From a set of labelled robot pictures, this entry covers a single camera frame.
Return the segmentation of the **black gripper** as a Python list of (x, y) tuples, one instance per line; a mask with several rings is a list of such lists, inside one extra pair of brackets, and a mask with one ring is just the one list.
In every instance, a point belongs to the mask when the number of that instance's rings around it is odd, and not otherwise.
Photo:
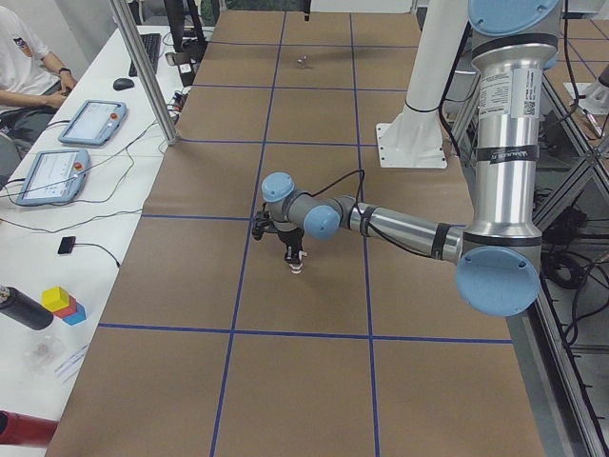
[(299, 260), (303, 261), (303, 259), (307, 256), (307, 253), (303, 248), (303, 238), (305, 235), (305, 231), (302, 228), (292, 228), (292, 229), (279, 229), (278, 228), (278, 237), (282, 243), (285, 244), (286, 252), (285, 252), (285, 261), (287, 263), (293, 262), (293, 252), (299, 252)]

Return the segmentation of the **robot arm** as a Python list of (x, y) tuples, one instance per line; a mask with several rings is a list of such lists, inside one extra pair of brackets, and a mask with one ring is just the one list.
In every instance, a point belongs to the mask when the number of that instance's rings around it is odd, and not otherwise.
[(432, 1), (402, 112), (376, 127), (385, 168), (443, 169), (439, 117), (465, 44), (479, 80), (474, 216), (465, 227), (365, 203), (360, 195), (325, 198), (269, 174), (252, 236), (276, 234), (299, 272), (303, 239), (338, 229), (377, 237), (417, 256), (455, 264), (456, 284), (472, 308), (512, 316), (540, 293), (541, 234), (532, 220), (540, 157), (540, 90), (559, 53), (562, 1)]

